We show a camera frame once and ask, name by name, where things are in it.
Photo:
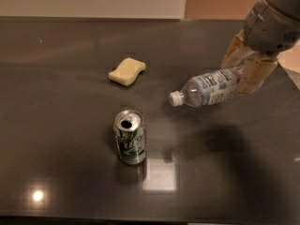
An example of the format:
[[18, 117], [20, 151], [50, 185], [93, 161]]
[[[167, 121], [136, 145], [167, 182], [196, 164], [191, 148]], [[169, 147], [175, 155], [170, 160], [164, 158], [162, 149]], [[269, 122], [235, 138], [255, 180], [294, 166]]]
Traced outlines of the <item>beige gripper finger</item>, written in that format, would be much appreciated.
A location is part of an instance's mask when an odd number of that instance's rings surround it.
[[278, 65], [278, 55], [270, 52], [243, 53], [239, 62], [244, 65], [242, 78], [237, 85], [241, 95], [254, 92]]
[[236, 67], [243, 59], [252, 54], [252, 49], [245, 42], [244, 30], [241, 30], [236, 34], [221, 62], [222, 68], [233, 68]]

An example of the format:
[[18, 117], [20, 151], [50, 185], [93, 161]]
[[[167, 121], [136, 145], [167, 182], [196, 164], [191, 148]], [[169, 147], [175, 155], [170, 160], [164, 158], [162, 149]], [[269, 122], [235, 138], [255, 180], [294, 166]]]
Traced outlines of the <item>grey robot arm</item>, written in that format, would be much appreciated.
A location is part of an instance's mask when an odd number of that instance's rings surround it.
[[249, 94], [273, 72], [278, 55], [300, 38], [300, 0], [258, 0], [236, 34], [221, 66], [244, 64], [238, 94]]

